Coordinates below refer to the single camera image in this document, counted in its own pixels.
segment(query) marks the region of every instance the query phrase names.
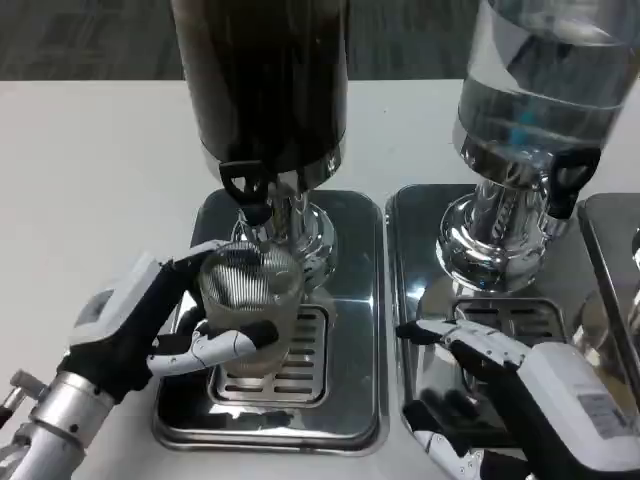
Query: dark beverage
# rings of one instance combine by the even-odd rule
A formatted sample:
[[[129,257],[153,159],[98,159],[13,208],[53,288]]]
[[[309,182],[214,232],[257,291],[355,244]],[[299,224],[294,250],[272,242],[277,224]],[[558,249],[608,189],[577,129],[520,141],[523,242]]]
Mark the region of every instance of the dark beverage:
[[[348,0],[172,0],[207,150],[272,172],[313,163],[345,131]]]

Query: robotic hand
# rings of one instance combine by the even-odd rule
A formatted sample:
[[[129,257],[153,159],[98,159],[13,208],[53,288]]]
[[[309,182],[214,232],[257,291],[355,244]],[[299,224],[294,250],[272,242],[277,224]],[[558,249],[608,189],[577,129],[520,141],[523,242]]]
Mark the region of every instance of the robotic hand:
[[[440,344],[478,380],[527,461],[461,452],[437,432],[414,431],[455,479],[640,478],[640,440],[582,355],[570,345],[529,348],[483,325],[418,320],[396,330],[417,345]]]
[[[226,331],[204,321],[196,279],[221,243],[204,243],[164,264],[143,255],[114,289],[83,309],[51,385],[24,372],[13,377],[15,388],[0,406],[0,427],[25,397],[37,405],[12,443],[0,448],[0,480],[68,480],[111,409],[153,375],[212,367],[278,340],[267,320]],[[159,335],[185,292],[196,300],[189,314],[197,328],[188,335]]]

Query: black tap handle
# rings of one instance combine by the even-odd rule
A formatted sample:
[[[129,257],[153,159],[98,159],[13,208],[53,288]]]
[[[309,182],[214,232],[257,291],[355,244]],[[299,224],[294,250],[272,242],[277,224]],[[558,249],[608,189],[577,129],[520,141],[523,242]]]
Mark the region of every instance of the black tap handle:
[[[549,172],[549,216],[558,220],[571,217],[580,190],[595,175],[601,156],[599,148],[566,150],[556,155]]]
[[[226,162],[220,164],[219,170],[224,189],[238,202],[249,225],[262,225],[271,218],[267,196],[273,175],[262,162]],[[245,181],[242,190],[234,182],[240,178]]]
[[[0,407],[0,429],[4,427],[4,424],[9,421],[13,415],[13,410],[7,407]]]

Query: floor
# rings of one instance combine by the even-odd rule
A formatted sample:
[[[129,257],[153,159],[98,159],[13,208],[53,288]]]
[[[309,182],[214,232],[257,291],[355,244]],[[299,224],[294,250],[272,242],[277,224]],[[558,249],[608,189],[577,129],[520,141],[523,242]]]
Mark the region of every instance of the floor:
[[[350,76],[462,78],[478,0],[351,0]],[[0,0],[0,80],[182,77],[169,0]]]

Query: silver metal cylinder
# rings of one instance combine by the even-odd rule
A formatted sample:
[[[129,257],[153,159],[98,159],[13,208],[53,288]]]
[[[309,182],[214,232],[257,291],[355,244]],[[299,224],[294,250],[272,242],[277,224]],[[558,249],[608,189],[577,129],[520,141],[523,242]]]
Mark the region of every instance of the silver metal cylinder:
[[[60,373],[47,398],[34,408],[33,422],[87,448],[113,408],[110,395],[73,373]]]
[[[18,370],[10,381],[11,385],[22,389],[28,397],[39,402],[49,394],[49,387],[24,370]]]
[[[22,388],[16,387],[11,390],[9,395],[7,395],[7,398],[0,405],[2,405],[7,410],[15,412],[26,396],[27,394]]]
[[[471,170],[492,182],[514,189],[531,189],[538,183],[539,165],[515,162],[479,145],[460,118],[453,126],[453,146]]]
[[[238,222],[247,240],[253,243],[271,241],[291,253],[298,243],[313,230],[313,217],[307,211],[309,200],[306,193],[292,196],[276,196],[270,199],[271,218],[257,226],[249,225],[240,210]]]
[[[209,150],[202,145],[207,168],[218,180],[220,178],[220,160],[214,157]],[[295,196],[319,187],[333,177],[345,155],[345,137],[343,136],[335,148],[313,163],[278,173],[273,188],[270,190],[270,198],[278,196]]]
[[[84,460],[81,445],[46,427],[23,424],[0,449],[0,480],[70,480]]]
[[[529,239],[535,193],[504,188],[484,181],[476,187],[467,219],[469,233],[478,242],[509,249]]]

